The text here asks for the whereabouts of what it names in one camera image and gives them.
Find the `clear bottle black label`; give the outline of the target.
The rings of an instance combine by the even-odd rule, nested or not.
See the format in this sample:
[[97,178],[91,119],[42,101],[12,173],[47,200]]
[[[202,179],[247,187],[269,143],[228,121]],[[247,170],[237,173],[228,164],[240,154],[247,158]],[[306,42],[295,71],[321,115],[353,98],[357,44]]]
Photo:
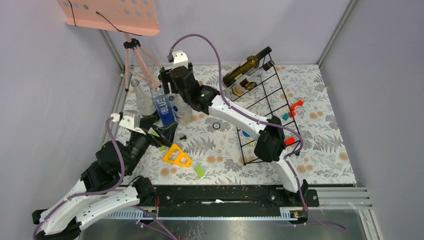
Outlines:
[[155,117],[156,119],[158,119],[159,115],[154,105],[153,99],[144,91],[142,85],[140,84],[140,81],[137,79],[133,79],[130,81],[130,84],[135,93],[136,106],[138,112],[143,117]]

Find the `blue square glass bottle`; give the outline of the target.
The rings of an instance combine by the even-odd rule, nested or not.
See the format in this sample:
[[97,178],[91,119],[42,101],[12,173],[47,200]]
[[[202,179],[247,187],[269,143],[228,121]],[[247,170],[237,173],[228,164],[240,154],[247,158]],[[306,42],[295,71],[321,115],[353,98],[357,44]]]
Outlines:
[[165,126],[176,122],[169,96],[160,87],[151,87],[149,91],[162,124]]

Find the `clear round bottle gold label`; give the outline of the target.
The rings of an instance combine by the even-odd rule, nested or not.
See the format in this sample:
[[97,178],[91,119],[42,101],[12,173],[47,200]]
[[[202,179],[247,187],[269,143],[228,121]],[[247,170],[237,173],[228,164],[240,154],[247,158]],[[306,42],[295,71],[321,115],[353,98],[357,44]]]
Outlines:
[[170,97],[172,97],[170,103],[172,105],[176,121],[183,125],[191,123],[194,118],[192,108],[184,102],[179,94],[171,94]]

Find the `clear bottle blue gold emblem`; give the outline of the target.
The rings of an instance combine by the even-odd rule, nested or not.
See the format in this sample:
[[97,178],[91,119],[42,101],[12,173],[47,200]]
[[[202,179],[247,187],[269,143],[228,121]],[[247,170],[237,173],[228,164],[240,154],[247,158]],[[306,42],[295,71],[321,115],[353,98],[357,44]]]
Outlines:
[[165,95],[165,96],[168,98],[168,101],[169,101],[170,103],[172,103],[172,102],[175,100],[175,94],[173,94],[173,93],[172,93],[172,92],[170,92],[170,91],[165,91],[162,85],[160,85],[160,86],[158,87],[158,91],[159,91],[159,93],[160,93],[161,95]]

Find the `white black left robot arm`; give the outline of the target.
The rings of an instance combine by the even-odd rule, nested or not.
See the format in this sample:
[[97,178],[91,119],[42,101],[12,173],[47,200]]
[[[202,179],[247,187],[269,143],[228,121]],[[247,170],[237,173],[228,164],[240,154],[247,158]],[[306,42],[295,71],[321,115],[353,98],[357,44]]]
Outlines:
[[72,189],[54,206],[32,213],[34,240],[74,240],[93,223],[126,207],[155,204],[158,196],[148,177],[136,176],[119,193],[118,188],[150,146],[171,147],[177,122],[155,125],[156,118],[139,117],[136,111],[112,113],[106,120],[110,140],[95,154],[95,161],[81,174]]

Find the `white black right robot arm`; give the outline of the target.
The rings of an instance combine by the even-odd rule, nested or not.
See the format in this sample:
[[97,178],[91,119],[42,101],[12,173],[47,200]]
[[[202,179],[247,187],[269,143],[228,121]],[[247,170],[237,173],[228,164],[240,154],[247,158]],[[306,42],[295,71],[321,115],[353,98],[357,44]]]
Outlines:
[[192,110],[225,120],[253,138],[254,154],[272,165],[287,190],[286,198],[291,205],[299,206],[307,199],[302,188],[306,183],[296,172],[287,151],[284,132],[288,128],[277,117],[256,115],[229,101],[216,88],[199,84],[190,65],[161,69],[158,79],[166,94],[179,95]]

